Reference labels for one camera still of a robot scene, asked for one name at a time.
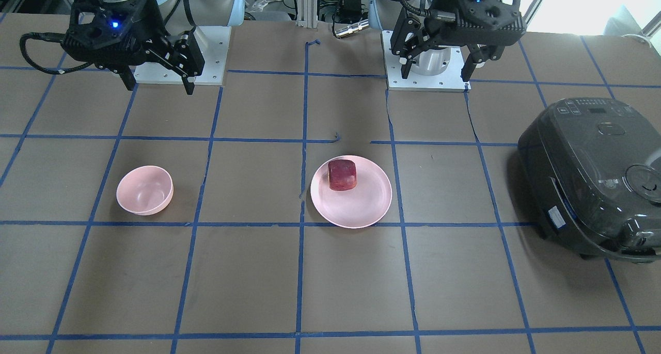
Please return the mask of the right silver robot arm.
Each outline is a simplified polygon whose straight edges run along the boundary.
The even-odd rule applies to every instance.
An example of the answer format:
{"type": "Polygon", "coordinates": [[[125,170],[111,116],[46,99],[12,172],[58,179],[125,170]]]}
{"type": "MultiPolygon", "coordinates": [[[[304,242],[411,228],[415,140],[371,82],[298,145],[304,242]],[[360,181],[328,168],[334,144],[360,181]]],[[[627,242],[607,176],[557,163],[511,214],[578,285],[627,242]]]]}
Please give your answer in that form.
{"type": "Polygon", "coordinates": [[[74,0],[59,43],[73,59],[137,84],[221,86],[244,0],[74,0]]]}

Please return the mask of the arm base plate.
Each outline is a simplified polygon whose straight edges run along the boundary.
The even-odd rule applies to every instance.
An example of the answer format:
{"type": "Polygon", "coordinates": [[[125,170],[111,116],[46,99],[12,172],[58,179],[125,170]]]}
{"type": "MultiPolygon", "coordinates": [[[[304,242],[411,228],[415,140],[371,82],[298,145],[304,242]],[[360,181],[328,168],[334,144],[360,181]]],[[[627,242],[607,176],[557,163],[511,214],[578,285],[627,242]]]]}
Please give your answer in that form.
{"type": "Polygon", "coordinates": [[[414,58],[407,77],[401,74],[403,60],[390,48],[391,31],[382,31],[383,58],[389,90],[406,91],[469,91],[469,81],[463,81],[464,58],[461,48],[449,46],[431,49],[414,58]]]}
{"type": "MultiPolygon", "coordinates": [[[[198,26],[194,30],[196,41],[204,57],[204,68],[195,76],[193,83],[204,86],[221,86],[224,83],[225,66],[229,50],[231,27],[198,26]]],[[[181,77],[158,63],[146,62],[134,70],[139,84],[181,84],[181,77]]]]}

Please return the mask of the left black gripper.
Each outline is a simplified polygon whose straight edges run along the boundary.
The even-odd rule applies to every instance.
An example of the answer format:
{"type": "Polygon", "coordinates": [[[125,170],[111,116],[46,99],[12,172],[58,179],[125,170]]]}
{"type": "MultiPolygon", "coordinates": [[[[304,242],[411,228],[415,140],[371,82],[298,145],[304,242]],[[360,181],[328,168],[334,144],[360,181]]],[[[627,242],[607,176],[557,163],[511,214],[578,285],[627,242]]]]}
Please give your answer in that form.
{"type": "Polygon", "coordinates": [[[432,0],[430,10],[452,13],[454,21],[427,18],[427,29],[415,15],[400,13],[390,35],[390,52],[399,57],[401,77],[407,79],[416,56],[446,44],[468,49],[461,79],[470,81],[478,65],[499,60],[504,46],[526,34],[520,4],[521,0],[432,0]]]}

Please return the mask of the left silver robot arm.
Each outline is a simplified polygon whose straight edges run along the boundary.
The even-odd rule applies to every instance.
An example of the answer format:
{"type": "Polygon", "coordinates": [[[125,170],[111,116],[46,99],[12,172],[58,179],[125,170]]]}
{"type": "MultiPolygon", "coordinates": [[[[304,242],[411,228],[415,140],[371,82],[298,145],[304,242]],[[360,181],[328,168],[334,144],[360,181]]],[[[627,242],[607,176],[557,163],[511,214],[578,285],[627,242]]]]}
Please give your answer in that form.
{"type": "Polygon", "coordinates": [[[461,48],[468,51],[456,81],[470,81],[487,61],[497,61],[505,48],[527,31],[521,0],[371,0],[370,25],[390,32],[384,47],[400,67],[393,82],[410,76],[436,78],[456,66],[461,48]]]}

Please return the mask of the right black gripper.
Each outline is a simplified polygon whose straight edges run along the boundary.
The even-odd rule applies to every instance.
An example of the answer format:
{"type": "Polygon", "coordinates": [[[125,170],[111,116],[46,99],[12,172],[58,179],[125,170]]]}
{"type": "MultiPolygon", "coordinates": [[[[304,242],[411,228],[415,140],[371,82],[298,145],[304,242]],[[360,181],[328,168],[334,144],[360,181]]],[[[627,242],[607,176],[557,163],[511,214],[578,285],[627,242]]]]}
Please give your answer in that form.
{"type": "Polygon", "coordinates": [[[193,78],[205,66],[195,32],[167,36],[156,0],[74,0],[61,47],[77,61],[118,67],[129,91],[137,84],[130,66],[157,62],[179,75],[186,94],[192,95],[193,78]]]}

